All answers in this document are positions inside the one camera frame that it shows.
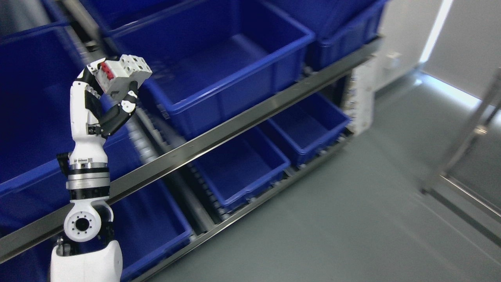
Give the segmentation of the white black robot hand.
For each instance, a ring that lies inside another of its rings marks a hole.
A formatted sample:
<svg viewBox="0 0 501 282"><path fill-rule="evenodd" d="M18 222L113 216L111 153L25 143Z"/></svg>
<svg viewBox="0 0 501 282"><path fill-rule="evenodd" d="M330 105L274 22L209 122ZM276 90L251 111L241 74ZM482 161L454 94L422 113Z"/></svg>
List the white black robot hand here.
<svg viewBox="0 0 501 282"><path fill-rule="evenodd" d="M108 157L104 144L130 120L136 111L139 84L130 79L128 91L123 99L103 112L100 88L95 73L97 67L86 66L70 87L70 130L74 149L68 154L71 170L103 168Z"/></svg>

